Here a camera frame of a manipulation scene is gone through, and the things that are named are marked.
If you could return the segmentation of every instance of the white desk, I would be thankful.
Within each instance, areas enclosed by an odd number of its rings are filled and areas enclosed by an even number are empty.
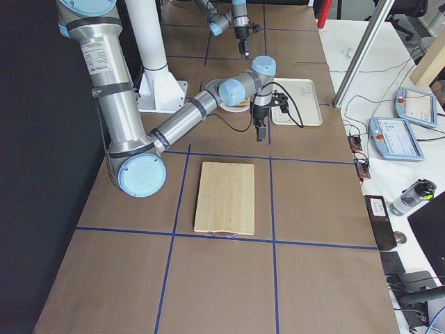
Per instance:
[[[368,22],[358,21],[328,20],[326,22],[324,29],[321,29],[319,32],[325,50],[327,63],[330,66],[330,71],[346,71],[348,69],[353,52],[360,42],[367,24]],[[360,71],[386,70],[387,68],[397,66],[408,59],[410,59],[410,54],[407,52],[392,25],[390,23],[384,23],[375,42],[371,46],[371,50],[365,58]],[[409,60],[398,77],[397,75],[403,66],[386,72],[358,73],[344,100],[341,109],[342,115],[344,116],[346,106],[354,95],[363,95],[373,101],[393,99],[397,88],[400,86],[407,72],[411,72],[414,69],[413,65],[414,62]],[[406,76],[402,86],[431,93],[429,87],[415,86],[409,76],[410,75]],[[344,72],[331,72],[332,82],[336,91],[340,86],[343,77]],[[385,91],[396,77],[397,80],[394,85],[384,96]],[[377,110],[375,110],[376,106],[377,104],[372,104],[362,98],[356,97],[348,106],[347,116],[360,120],[365,124],[369,123],[369,118],[371,116],[396,116],[393,102],[383,102],[378,106]],[[438,106],[438,110],[443,113],[440,106]],[[439,125],[437,129],[445,131],[445,118],[439,117],[438,122]],[[366,131],[363,125],[353,121],[352,123],[358,126],[362,133]],[[443,136],[416,125],[412,125],[412,128],[417,138],[434,138]],[[354,134],[356,133],[356,130],[351,129],[351,132]],[[403,163],[382,160],[372,143],[367,139],[367,136],[362,136],[364,152],[367,153],[370,159],[371,179],[365,181],[362,185],[362,192],[364,195],[384,196],[387,202],[391,202],[400,195],[403,189],[406,189],[419,178],[433,181],[437,185],[437,195],[445,190],[445,177],[443,172],[445,140],[420,142],[421,149],[425,155],[425,160],[419,163]],[[407,243],[399,246],[395,251],[398,251],[402,263],[408,273],[428,270],[432,276],[436,276],[411,231],[410,225],[407,222],[408,215],[409,214],[397,217],[390,214],[393,230],[401,231],[407,236]],[[404,316],[400,311],[396,311],[396,316],[400,332],[408,333],[408,326]]]

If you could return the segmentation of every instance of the brown table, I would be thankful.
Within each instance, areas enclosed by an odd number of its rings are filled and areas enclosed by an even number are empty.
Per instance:
[[[35,327],[52,333],[398,333],[311,8],[249,5],[266,28],[252,58],[277,77],[315,82],[320,127],[268,124],[233,132],[209,118],[163,154],[164,187],[149,198],[113,188],[102,166]],[[232,31],[210,35],[191,3],[168,2],[170,71],[202,83],[238,74]],[[249,115],[217,111],[233,126]],[[146,129],[164,115],[144,114]],[[255,167],[255,235],[193,232],[203,161]]]

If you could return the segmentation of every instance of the water bottle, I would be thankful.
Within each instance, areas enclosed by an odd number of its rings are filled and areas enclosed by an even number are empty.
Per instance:
[[[396,216],[402,216],[424,200],[434,197],[436,185],[425,179],[418,179],[408,189],[389,205],[389,211]]]

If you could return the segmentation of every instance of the office chair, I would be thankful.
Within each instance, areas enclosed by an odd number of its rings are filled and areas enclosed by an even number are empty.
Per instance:
[[[373,0],[373,1],[374,1],[374,6],[376,6],[378,0]],[[426,14],[427,9],[428,9],[428,0],[395,0],[394,4],[391,7],[391,10],[389,11],[386,22],[391,22],[392,26],[396,30],[406,33],[407,37],[405,40],[411,40],[412,36],[414,36],[414,33],[403,28],[400,24],[398,24],[400,20],[395,19],[394,15],[404,14],[410,17],[422,17]]]

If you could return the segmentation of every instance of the metal pole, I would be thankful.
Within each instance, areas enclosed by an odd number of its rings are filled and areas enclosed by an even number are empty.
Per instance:
[[[357,74],[364,57],[369,51],[369,48],[373,44],[375,37],[377,36],[382,23],[387,18],[389,11],[393,5],[395,0],[380,0],[377,4],[377,7],[374,10],[373,16],[368,23],[368,27],[366,28],[362,40],[360,40],[359,46],[357,47],[357,51],[355,52],[352,61],[348,67],[348,71],[341,82],[339,91],[337,95],[335,95],[334,106],[336,108],[340,108],[343,103],[343,99],[348,92],[348,89],[353,82],[355,75]]]

